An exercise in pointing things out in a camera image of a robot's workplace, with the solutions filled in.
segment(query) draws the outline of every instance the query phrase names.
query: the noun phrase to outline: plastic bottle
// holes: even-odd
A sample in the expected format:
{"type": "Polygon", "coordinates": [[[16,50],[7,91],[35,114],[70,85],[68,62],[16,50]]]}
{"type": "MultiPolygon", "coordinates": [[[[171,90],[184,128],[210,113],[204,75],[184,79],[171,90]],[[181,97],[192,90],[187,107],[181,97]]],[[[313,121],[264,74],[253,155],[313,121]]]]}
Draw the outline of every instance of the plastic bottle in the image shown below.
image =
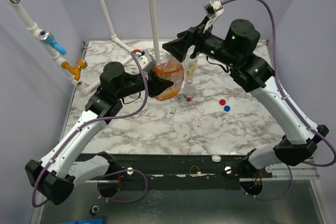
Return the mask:
{"type": "Polygon", "coordinates": [[[194,78],[196,75],[198,56],[195,59],[191,59],[190,55],[193,53],[195,46],[191,46],[188,49],[185,63],[183,64],[185,69],[185,78],[194,78]]]}
{"type": "Polygon", "coordinates": [[[196,93],[195,84],[193,84],[193,79],[187,78],[183,87],[183,97],[190,102],[194,99],[196,93]]]}
{"type": "Polygon", "coordinates": [[[158,77],[174,82],[174,85],[167,88],[160,95],[155,97],[159,101],[164,101],[176,96],[182,86],[184,79],[184,68],[172,55],[166,52],[165,57],[154,67],[155,73],[158,77]]]}

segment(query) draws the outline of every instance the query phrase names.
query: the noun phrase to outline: blue object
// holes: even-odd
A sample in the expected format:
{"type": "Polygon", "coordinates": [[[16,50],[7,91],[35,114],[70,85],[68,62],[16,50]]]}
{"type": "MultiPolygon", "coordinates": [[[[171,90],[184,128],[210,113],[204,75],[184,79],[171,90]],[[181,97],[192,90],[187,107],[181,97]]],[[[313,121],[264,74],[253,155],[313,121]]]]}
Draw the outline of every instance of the blue object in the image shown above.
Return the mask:
{"type": "Polygon", "coordinates": [[[226,111],[226,112],[228,112],[228,111],[230,111],[230,106],[228,106],[228,105],[226,105],[226,106],[224,106],[224,110],[226,111]]]}
{"type": "Polygon", "coordinates": [[[44,43],[56,51],[58,51],[61,55],[65,55],[67,51],[57,42],[55,41],[54,35],[50,31],[41,31],[38,35],[38,38],[44,43]]]}
{"type": "Polygon", "coordinates": [[[71,221],[71,222],[62,222],[59,224],[103,224],[103,218],[99,219],[91,219],[91,220],[78,220],[78,221],[71,221]]]}

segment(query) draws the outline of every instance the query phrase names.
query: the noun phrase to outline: blue valve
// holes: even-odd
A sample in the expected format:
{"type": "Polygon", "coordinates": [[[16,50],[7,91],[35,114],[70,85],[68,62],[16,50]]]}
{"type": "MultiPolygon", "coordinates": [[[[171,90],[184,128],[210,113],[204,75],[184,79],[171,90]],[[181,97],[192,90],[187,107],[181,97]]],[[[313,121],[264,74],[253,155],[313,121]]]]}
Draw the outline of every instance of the blue valve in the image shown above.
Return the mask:
{"type": "Polygon", "coordinates": [[[59,43],[57,43],[57,41],[55,41],[54,35],[48,30],[41,31],[38,35],[38,39],[44,44],[47,44],[54,48],[61,55],[65,55],[67,53],[67,51],[59,43]]]}

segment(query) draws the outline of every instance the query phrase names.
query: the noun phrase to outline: orange valve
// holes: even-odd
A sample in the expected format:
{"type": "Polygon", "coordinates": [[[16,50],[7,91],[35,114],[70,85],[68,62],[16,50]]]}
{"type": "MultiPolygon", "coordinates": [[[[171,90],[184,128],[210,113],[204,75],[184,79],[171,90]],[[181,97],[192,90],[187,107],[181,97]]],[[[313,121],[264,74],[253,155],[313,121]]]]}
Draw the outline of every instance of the orange valve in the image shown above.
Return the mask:
{"type": "Polygon", "coordinates": [[[81,70],[85,69],[87,66],[88,64],[85,60],[78,60],[77,65],[74,67],[70,66],[70,64],[67,61],[62,63],[62,68],[72,73],[75,76],[74,79],[76,81],[79,81],[81,70]]]}

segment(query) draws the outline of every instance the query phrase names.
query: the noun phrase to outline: black cable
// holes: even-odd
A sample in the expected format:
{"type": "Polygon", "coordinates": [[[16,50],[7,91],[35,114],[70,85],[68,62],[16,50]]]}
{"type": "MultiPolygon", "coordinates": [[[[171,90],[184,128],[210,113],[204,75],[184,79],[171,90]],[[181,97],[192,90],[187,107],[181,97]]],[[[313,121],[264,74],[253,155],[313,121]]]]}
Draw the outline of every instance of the black cable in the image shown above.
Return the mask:
{"type": "Polygon", "coordinates": [[[141,92],[139,92],[139,96],[138,96],[138,98],[136,98],[135,100],[133,100],[133,101],[131,101],[131,102],[126,102],[126,103],[125,103],[124,98],[121,98],[121,101],[122,101],[123,104],[130,104],[130,103],[132,103],[132,102],[135,102],[137,99],[139,99],[140,96],[141,96],[141,92]]]}
{"type": "Polygon", "coordinates": [[[207,61],[209,64],[211,64],[211,65],[217,65],[217,66],[220,66],[220,67],[223,69],[224,72],[229,73],[229,67],[228,67],[228,66],[226,66],[226,68],[225,68],[224,66],[222,66],[222,65],[220,65],[220,64],[211,63],[211,62],[209,61],[209,56],[206,57],[206,61],[207,61]]]}

